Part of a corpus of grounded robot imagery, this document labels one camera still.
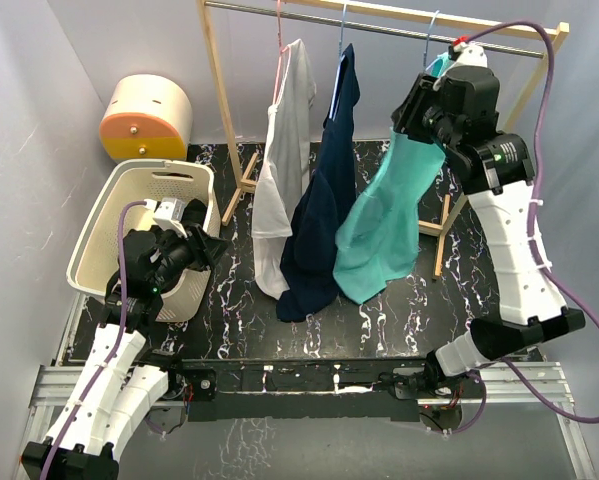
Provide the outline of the light blue wire hanger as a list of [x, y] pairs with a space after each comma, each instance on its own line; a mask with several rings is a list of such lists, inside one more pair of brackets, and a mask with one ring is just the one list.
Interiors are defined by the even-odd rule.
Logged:
[[438, 60], [438, 56], [435, 56], [432, 60], [429, 60], [428, 56], [429, 56], [430, 44], [432, 42], [433, 30], [435, 28], [435, 22], [440, 13], [441, 13], [440, 10], [436, 10], [434, 12], [434, 14], [430, 20], [430, 23], [428, 25], [427, 32], [426, 32], [425, 47], [424, 47], [424, 52], [423, 52], [423, 67], [424, 67], [425, 71], [428, 73], [430, 73], [434, 70], [434, 65], [437, 63], [437, 60]]

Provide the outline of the teal t shirt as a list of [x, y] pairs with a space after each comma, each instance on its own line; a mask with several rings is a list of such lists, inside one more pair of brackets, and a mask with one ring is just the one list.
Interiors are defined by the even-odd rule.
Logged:
[[444, 160], [437, 145], [391, 133], [379, 170], [335, 236], [333, 276], [351, 301], [362, 304], [411, 273], [419, 252], [418, 204]]

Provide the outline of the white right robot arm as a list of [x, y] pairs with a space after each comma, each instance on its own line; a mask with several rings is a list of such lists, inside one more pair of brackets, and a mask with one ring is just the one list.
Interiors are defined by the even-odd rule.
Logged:
[[538, 225], [529, 218], [535, 173], [524, 140], [497, 129], [500, 83], [487, 67], [458, 66], [439, 78], [420, 73], [392, 113], [396, 131], [436, 145], [460, 181], [485, 234], [499, 290], [495, 314], [431, 351], [411, 389], [445, 397], [468, 371], [584, 327], [545, 275], [550, 264]]

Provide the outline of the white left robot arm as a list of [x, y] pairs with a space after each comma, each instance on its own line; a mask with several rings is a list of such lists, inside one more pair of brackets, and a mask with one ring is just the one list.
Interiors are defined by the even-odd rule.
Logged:
[[119, 229], [107, 247], [83, 231], [68, 269], [110, 272], [104, 319], [66, 405], [42, 442], [30, 442], [22, 465], [32, 479], [115, 479], [125, 445], [151, 406], [185, 387], [182, 370], [145, 360], [132, 364], [158, 322], [191, 319], [210, 271], [226, 250], [220, 229], [197, 224]]

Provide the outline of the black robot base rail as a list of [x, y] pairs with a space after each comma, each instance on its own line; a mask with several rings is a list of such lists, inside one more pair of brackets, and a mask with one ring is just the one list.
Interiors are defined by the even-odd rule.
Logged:
[[421, 358], [175, 360], [165, 368], [157, 408], [180, 407], [188, 422], [240, 418], [387, 418], [417, 422], [428, 408], [478, 401], [481, 389], [461, 375], [427, 379]]

